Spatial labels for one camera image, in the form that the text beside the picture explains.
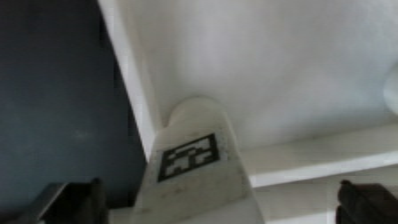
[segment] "dark background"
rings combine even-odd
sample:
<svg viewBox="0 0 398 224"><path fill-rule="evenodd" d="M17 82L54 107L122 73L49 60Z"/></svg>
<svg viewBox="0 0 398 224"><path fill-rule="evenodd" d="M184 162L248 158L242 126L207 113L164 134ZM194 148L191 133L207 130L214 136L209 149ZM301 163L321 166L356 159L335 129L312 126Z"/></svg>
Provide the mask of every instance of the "dark background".
<svg viewBox="0 0 398 224"><path fill-rule="evenodd" d="M51 182L132 205L147 168L95 0L0 0L0 223Z"/></svg>

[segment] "black square pattern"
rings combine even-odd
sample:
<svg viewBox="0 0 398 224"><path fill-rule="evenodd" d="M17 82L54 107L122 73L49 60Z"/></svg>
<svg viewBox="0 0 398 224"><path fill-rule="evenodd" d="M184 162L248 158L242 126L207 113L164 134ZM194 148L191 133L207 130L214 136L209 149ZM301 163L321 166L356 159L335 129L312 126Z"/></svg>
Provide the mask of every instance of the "black square pattern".
<svg viewBox="0 0 398 224"><path fill-rule="evenodd" d="M159 182L221 160L216 134L170 149L163 155Z"/></svg>

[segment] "white panel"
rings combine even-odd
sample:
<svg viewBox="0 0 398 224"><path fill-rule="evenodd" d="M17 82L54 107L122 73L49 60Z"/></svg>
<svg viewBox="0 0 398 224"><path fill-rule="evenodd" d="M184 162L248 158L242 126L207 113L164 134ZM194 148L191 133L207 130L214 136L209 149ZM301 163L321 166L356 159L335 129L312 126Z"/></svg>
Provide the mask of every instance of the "white panel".
<svg viewBox="0 0 398 224"><path fill-rule="evenodd" d="M244 149L392 122L395 0L134 3L164 121L182 99L209 96Z"/></svg>
<svg viewBox="0 0 398 224"><path fill-rule="evenodd" d="M129 98L134 107L147 157L152 154L157 131L163 128L161 111L154 82L148 74L148 62L139 40L134 2L131 0L99 0L109 35L116 50Z"/></svg>
<svg viewBox="0 0 398 224"><path fill-rule="evenodd" d="M242 152L255 187L398 164L398 125Z"/></svg>
<svg viewBox="0 0 398 224"><path fill-rule="evenodd" d="M198 163L205 152L210 160ZM221 224L264 223L226 113L196 98L177 108L157 136L132 223L205 224L212 217Z"/></svg>

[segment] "white surface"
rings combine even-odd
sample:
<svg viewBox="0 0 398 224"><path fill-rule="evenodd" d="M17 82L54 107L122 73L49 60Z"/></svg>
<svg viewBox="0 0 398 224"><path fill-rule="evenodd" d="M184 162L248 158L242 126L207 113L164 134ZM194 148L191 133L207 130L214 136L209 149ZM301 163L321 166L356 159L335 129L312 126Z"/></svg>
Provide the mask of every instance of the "white surface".
<svg viewBox="0 0 398 224"><path fill-rule="evenodd" d="M266 187L398 164L398 124L242 153L253 186Z"/></svg>
<svg viewBox="0 0 398 224"><path fill-rule="evenodd" d="M218 135L221 160L159 182L164 150L210 134ZM132 223L175 224L191 220L184 223L205 224L212 223L212 219L221 224L239 224L239 220L246 220L248 224L264 223L235 134L226 113L214 101L196 98L177 108L171 125L159 133L154 147Z"/></svg>
<svg viewBox="0 0 398 224"><path fill-rule="evenodd" d="M398 167L276 185L258 191L267 224L337 223L340 181L381 183L398 195Z"/></svg>
<svg viewBox="0 0 398 224"><path fill-rule="evenodd" d="M134 224L132 223L134 208L120 208L109 211L111 224Z"/></svg>
<svg viewBox="0 0 398 224"><path fill-rule="evenodd" d="M242 149L392 122L395 0L132 0L163 119L226 106Z"/></svg>
<svg viewBox="0 0 398 224"><path fill-rule="evenodd" d="M127 84L136 122L150 158L155 135L163 129L154 83L148 74L147 56L141 46L131 0L99 0L113 39L118 63Z"/></svg>

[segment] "white wall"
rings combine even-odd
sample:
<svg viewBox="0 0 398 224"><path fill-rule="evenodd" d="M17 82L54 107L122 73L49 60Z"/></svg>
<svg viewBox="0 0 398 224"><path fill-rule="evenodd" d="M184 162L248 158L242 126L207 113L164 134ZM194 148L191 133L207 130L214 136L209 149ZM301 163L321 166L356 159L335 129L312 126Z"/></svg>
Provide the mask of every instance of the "white wall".
<svg viewBox="0 0 398 224"><path fill-rule="evenodd" d="M395 0L134 0L163 119L194 95L228 107L244 148L392 122Z"/></svg>

